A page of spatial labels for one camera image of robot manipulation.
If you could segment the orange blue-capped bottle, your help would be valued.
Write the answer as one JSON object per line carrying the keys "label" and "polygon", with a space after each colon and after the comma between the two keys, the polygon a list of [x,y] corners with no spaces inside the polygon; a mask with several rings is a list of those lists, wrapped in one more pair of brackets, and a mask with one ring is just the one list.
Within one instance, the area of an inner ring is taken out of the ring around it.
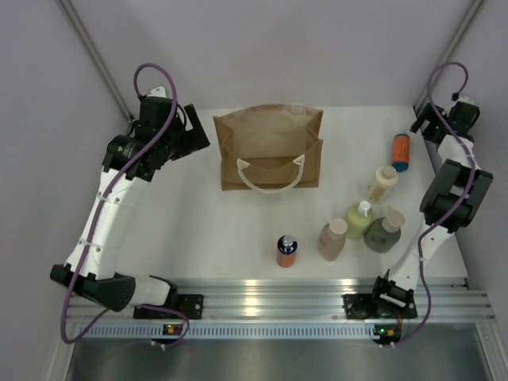
{"label": "orange blue-capped bottle", "polygon": [[392,142],[391,165],[397,172],[404,172],[410,166],[410,136],[406,133],[396,135]]}

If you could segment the beige pump bottle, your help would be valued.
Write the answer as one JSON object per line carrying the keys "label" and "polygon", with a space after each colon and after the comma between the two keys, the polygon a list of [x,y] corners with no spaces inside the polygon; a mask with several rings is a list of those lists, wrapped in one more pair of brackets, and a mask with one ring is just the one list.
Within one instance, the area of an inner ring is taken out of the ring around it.
{"label": "beige pump bottle", "polygon": [[398,172],[394,167],[379,167],[369,183],[367,200],[374,204],[382,203],[397,183]]}

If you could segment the yellow-green pump bottle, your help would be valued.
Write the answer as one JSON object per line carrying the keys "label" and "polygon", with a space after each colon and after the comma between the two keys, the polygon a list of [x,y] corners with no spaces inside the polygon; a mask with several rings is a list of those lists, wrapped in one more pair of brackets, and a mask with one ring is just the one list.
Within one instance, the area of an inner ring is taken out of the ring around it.
{"label": "yellow-green pump bottle", "polygon": [[374,213],[369,201],[351,204],[344,216],[348,224],[346,237],[351,240],[360,239],[374,219]]}

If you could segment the dark green pump bottle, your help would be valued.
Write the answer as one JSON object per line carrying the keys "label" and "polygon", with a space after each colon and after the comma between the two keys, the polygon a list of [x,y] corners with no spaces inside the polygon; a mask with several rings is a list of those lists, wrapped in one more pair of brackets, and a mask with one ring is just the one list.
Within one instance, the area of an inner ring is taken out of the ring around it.
{"label": "dark green pump bottle", "polygon": [[400,240],[405,222],[403,213],[388,206],[387,214],[375,219],[366,230],[364,243],[374,252],[389,252]]}

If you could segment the burlap canvas tote bag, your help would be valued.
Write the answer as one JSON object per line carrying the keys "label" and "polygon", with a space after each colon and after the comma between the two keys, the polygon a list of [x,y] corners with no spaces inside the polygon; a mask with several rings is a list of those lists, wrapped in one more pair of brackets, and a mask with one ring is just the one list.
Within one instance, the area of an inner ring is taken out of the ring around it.
{"label": "burlap canvas tote bag", "polygon": [[309,106],[264,104],[213,117],[222,190],[279,194],[318,187],[323,115]]}

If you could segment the pink pump bottle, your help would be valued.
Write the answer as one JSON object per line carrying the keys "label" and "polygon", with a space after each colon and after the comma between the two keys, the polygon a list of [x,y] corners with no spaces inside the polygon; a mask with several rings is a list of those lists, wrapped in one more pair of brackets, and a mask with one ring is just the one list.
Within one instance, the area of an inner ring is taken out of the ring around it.
{"label": "pink pump bottle", "polygon": [[317,241],[317,249],[326,261],[334,261],[340,255],[346,241],[348,223],[345,219],[335,217],[326,221]]}

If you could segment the navy orange pump bottle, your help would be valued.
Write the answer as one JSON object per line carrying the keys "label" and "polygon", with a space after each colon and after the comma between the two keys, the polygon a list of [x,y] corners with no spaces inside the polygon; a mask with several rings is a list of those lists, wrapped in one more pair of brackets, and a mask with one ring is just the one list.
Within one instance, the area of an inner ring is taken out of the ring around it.
{"label": "navy orange pump bottle", "polygon": [[298,242],[291,235],[281,236],[277,241],[276,262],[282,268],[294,265],[298,251]]}

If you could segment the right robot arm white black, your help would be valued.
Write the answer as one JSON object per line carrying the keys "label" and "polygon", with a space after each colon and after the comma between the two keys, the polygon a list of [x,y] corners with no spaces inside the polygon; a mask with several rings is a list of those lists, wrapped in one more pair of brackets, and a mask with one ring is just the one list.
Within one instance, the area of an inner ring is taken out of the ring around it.
{"label": "right robot arm white black", "polygon": [[473,155],[469,131],[479,115],[468,96],[454,94],[451,106],[427,104],[411,125],[412,133],[435,144],[441,166],[421,200],[419,230],[400,260],[375,281],[369,305],[376,317],[417,317],[414,291],[425,283],[426,264],[448,238],[471,223],[483,202],[493,175]]}

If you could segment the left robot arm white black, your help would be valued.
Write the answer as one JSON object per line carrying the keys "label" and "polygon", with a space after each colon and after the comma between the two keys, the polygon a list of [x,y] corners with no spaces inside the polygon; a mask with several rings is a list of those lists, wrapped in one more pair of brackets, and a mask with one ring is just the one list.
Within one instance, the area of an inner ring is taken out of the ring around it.
{"label": "left robot arm white black", "polygon": [[117,257],[128,221],[156,171],[169,160],[178,160],[210,144],[194,106],[178,106],[162,137],[126,173],[120,172],[163,127],[171,104],[164,87],[141,96],[133,135],[118,135],[107,145],[94,201],[101,211],[90,212],[74,250],[64,264],[53,266],[50,273],[52,281],[115,312],[147,304],[168,318],[179,308],[173,282],[154,275],[142,278],[117,272]]}

